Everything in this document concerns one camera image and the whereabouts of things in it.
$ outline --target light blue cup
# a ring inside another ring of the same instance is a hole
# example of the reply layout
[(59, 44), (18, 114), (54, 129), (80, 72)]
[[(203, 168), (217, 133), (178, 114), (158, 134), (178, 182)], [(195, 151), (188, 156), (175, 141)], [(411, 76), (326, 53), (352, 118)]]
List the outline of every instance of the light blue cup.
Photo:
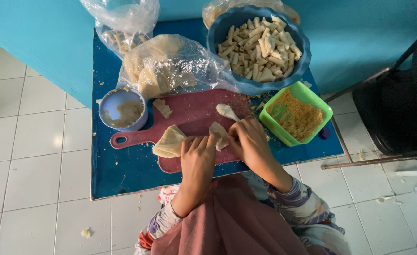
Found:
[(287, 26), (284, 28), (285, 32), (289, 32), (296, 43), (296, 46), (302, 51), (303, 55), (300, 60), (295, 61), (294, 70), (287, 79), (279, 82), (259, 83), (250, 79), (242, 78), (236, 73), (232, 72), (232, 76), (224, 74), (228, 82), (237, 84), (242, 94), (259, 95), (269, 90), (282, 89), (297, 82), (309, 68), (311, 61), (311, 50), (309, 46), (309, 39), (305, 36), (301, 27), (293, 22), (286, 14), (276, 12), (268, 7), (256, 7), (253, 5), (246, 5), (244, 7), (235, 7), (228, 9), (225, 13), (220, 14), (216, 20), (211, 24), (207, 35), (207, 48), (214, 54), (217, 54), (217, 45), (226, 40), (229, 28), (234, 25), (236, 28), (245, 24), (248, 19), (253, 20), (255, 17), (262, 17), (271, 22), (271, 16), (279, 17)]
[[(113, 127), (109, 123), (107, 123), (104, 111), (107, 110), (109, 112), (109, 116), (111, 117), (111, 119), (118, 119), (120, 117), (120, 114), (119, 111), (117, 111), (117, 106), (121, 105), (125, 101), (131, 100), (143, 102), (144, 104), (144, 112), (135, 123), (127, 127)], [(109, 91), (99, 103), (98, 114), (101, 121), (105, 125), (122, 132), (132, 132), (140, 130), (145, 125), (145, 123), (147, 122), (147, 118), (149, 117), (149, 111), (147, 109), (147, 105), (145, 104), (144, 97), (141, 95), (141, 93), (134, 89), (114, 89)]]

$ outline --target green square container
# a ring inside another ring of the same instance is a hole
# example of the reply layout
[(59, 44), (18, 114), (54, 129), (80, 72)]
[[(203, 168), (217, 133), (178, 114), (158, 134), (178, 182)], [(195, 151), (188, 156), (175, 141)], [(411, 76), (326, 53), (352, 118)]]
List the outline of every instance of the green square container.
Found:
[[(278, 124), (276, 120), (274, 120), (267, 113), (267, 107), (269, 107), (275, 100), (277, 100), (286, 89), (290, 89), (291, 95), (299, 101), (301, 101), (302, 103), (310, 103), (313, 107), (321, 109), (324, 113), (323, 122), (317, 127), (316, 130), (314, 130), (314, 133), (303, 142), (298, 142), (283, 127), (281, 127), (281, 125)], [(281, 89), (274, 97), (272, 97), (262, 109), (262, 112), (259, 115), (259, 119), (275, 136), (277, 136), (282, 142), (284, 142), (285, 145), (292, 147), (300, 144), (307, 144), (308, 142), (310, 142), (314, 138), (314, 136), (316, 136), (317, 133), (319, 133), (319, 131), (327, 124), (327, 122), (331, 119), (332, 116), (333, 110), (331, 110), (331, 107), (327, 105), (314, 92), (312, 92), (307, 86), (298, 81), (290, 85), (289, 87)]]

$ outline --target hole in cutting board handle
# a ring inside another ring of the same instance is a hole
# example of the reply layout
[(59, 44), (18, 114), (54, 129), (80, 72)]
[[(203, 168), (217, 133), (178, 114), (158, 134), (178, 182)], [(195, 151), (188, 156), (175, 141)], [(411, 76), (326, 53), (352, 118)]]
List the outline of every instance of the hole in cutting board handle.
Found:
[(126, 142), (126, 137), (119, 137), (115, 140), (116, 143)]

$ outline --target breadcrumbs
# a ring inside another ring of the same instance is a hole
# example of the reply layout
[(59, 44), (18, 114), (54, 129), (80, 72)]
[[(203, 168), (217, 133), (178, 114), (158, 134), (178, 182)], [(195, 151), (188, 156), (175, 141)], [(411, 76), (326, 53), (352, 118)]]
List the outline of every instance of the breadcrumbs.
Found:
[(267, 108), (267, 113), (298, 142), (311, 136), (324, 117), (322, 110), (293, 97), (290, 89), (286, 89)]

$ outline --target pink cutting board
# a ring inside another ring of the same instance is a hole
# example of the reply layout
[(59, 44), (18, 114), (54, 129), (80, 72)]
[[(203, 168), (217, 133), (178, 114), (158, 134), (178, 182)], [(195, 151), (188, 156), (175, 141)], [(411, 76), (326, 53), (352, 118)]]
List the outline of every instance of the pink cutting board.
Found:
[[(225, 89), (214, 89), (162, 99), (166, 101), (166, 105), (172, 110), (168, 119), (153, 106), (154, 124), (151, 128), (134, 132), (115, 133), (111, 137), (111, 146), (115, 149), (122, 149), (144, 142), (156, 144), (164, 134), (164, 131), (174, 124), (187, 136), (208, 135), (208, 128), (214, 121), (221, 124), (226, 131), (229, 131), (229, 128), (235, 121), (223, 117), (217, 112), (216, 106), (219, 103), (232, 106), (232, 109), (240, 119), (248, 118), (251, 115), (246, 96)], [(117, 142), (119, 138), (126, 138), (126, 141), (119, 143)], [(220, 152), (217, 151), (217, 165), (237, 160), (239, 158), (234, 154), (230, 146), (223, 148)], [(182, 171), (180, 157), (158, 157), (158, 164), (161, 170), (166, 173)]]

